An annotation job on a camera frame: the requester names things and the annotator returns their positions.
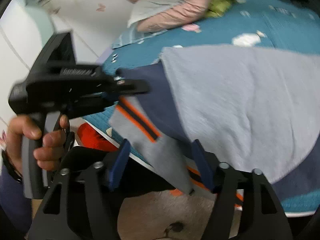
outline hand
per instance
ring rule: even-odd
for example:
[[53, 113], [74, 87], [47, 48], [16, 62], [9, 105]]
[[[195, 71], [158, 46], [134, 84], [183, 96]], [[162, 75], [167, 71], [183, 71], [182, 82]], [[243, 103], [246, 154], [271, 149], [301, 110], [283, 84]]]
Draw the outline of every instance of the hand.
[[[69, 119], [63, 115], [60, 118], [60, 127], [69, 127]], [[27, 115], [18, 115], [10, 121], [8, 134], [6, 136], [7, 154], [11, 163], [18, 172], [22, 174], [21, 139], [22, 135], [31, 140], [41, 138], [41, 130]], [[53, 131], [43, 137], [43, 147], [33, 151], [34, 157], [40, 168], [47, 171], [54, 171], [59, 166], [59, 159], [63, 154], [63, 144], [66, 141], [66, 134], [63, 130]]]

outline dark sleeve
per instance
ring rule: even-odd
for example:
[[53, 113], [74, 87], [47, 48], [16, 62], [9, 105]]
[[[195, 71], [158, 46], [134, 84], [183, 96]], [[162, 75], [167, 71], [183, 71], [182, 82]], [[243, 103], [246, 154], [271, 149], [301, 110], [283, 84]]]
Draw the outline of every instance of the dark sleeve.
[[0, 236], [6, 219], [22, 235], [27, 234], [32, 222], [31, 200], [24, 197], [23, 185], [9, 175], [5, 166], [0, 175], [0, 207]]
[[25, 234], [17, 230], [0, 206], [0, 239], [24, 240]]

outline blue clamp pad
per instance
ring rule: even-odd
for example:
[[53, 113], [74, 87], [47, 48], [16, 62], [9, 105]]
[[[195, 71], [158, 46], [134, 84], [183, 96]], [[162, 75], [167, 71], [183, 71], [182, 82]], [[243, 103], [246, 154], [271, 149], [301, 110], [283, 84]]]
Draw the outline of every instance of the blue clamp pad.
[[219, 165], [219, 160], [214, 154], [206, 152], [198, 139], [191, 144], [191, 153], [200, 172], [202, 183], [212, 191], [214, 189], [213, 174]]
[[108, 188], [113, 191], [120, 185], [120, 181], [127, 165], [131, 144], [127, 139], [124, 139], [119, 150], [118, 156], [111, 169], [108, 169]]

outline butterfly decal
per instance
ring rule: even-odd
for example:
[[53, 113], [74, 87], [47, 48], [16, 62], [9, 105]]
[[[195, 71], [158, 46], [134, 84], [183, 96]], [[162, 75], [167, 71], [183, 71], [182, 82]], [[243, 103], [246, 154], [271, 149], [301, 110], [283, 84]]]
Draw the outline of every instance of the butterfly decal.
[[98, 3], [99, 8], [96, 9], [97, 12], [104, 12], [106, 10], [106, 6], [102, 3]]

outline metal rivet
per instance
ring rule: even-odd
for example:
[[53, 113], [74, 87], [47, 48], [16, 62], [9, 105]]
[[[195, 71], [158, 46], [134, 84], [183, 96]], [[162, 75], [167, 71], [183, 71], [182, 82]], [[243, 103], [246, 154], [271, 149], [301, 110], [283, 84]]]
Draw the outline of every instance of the metal rivet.
[[257, 175], [261, 175], [262, 174], [262, 170], [260, 169], [253, 169], [253, 172]]
[[219, 163], [219, 167], [222, 168], [222, 169], [228, 169], [230, 167], [230, 165], [228, 163]]
[[69, 173], [69, 169], [67, 169], [67, 168], [64, 168], [64, 169], [62, 169], [62, 170], [60, 171], [60, 174], [61, 174], [62, 176], [67, 175], [68, 173]]
[[117, 82], [117, 85], [123, 85], [124, 83], [125, 83], [124, 80], [119, 80], [119, 81]]
[[103, 167], [103, 162], [96, 162], [93, 164], [95, 169], [100, 169]]

